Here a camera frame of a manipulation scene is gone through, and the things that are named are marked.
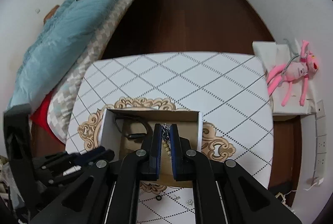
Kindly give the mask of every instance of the open box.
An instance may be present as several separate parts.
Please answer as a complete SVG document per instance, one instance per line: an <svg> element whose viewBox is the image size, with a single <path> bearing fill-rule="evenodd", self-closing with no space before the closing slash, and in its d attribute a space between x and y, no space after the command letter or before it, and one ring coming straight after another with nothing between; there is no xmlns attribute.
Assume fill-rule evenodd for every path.
<svg viewBox="0 0 333 224"><path fill-rule="evenodd" d="M115 122L116 114L140 117L147 121L152 130L154 130L156 123L177 124L179 136L187 138L192 149L201 151L203 115L199 111L106 109L98 141L100 146L114 151L113 161L123 159L127 154L141 147L141 143L128 140L124 134L146 133L145 127L139 122L127 119ZM160 175L157 182L154 183L171 187L192 187L191 182L176 182L174 180L171 157L163 147Z"/></svg>

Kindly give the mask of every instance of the red pillow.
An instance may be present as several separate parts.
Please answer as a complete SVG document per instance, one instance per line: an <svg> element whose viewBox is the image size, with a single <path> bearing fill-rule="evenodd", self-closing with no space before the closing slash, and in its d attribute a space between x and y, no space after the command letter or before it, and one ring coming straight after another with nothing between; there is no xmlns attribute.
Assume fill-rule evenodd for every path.
<svg viewBox="0 0 333 224"><path fill-rule="evenodd" d="M39 108L30 116L30 119L40 127L46 130L54 139L63 144L52 132L51 128L47 123L47 111L49 110L49 105L52 98L51 91L48 95L45 96Z"/></svg>

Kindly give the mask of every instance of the wooden floor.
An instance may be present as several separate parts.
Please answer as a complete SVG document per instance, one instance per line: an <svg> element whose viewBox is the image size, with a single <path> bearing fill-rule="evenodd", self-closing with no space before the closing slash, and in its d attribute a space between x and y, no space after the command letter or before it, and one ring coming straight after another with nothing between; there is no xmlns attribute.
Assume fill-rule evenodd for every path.
<svg viewBox="0 0 333 224"><path fill-rule="evenodd" d="M273 38L245 0L135 0L114 32L103 59L172 51L253 54L253 41ZM295 181L293 187L297 186L300 140L299 118L274 122L270 187L289 181Z"/></svg>

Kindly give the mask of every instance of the blue gripper pad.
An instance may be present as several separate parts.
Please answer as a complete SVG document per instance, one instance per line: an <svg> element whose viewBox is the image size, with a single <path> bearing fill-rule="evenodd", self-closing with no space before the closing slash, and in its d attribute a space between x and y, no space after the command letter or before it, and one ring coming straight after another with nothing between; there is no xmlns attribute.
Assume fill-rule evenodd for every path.
<svg viewBox="0 0 333 224"><path fill-rule="evenodd" d="M181 149L178 128L176 124L170 127L170 149L171 149L171 163L172 173L176 181L181 180L183 177L183 152Z"/></svg>
<svg viewBox="0 0 333 224"><path fill-rule="evenodd" d="M155 124L153 137L149 149L149 176L150 180L154 181L159 178L159 171L161 167L161 149L162 149L162 133L161 125Z"/></svg>
<svg viewBox="0 0 333 224"><path fill-rule="evenodd" d="M159 127L159 139L158 139L158 149L157 149L157 165L156 165L156 173L159 176L159 171L161 170L161 150L162 150L162 127Z"/></svg>

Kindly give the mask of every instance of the grid pattern tablecloth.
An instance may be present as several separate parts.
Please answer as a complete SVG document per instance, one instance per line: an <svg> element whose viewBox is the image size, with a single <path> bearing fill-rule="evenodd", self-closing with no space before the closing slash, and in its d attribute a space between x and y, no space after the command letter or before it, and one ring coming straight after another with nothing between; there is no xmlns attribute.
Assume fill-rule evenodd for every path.
<svg viewBox="0 0 333 224"><path fill-rule="evenodd" d="M273 121L261 62L252 55L216 52L160 53L97 61L87 70L74 104L68 152L85 152L78 126L91 113L121 97L168 98L177 108L199 110L216 137L235 148L236 160L268 187L273 157ZM140 195L138 222L194 223L186 201L191 190L167 188L162 201Z"/></svg>

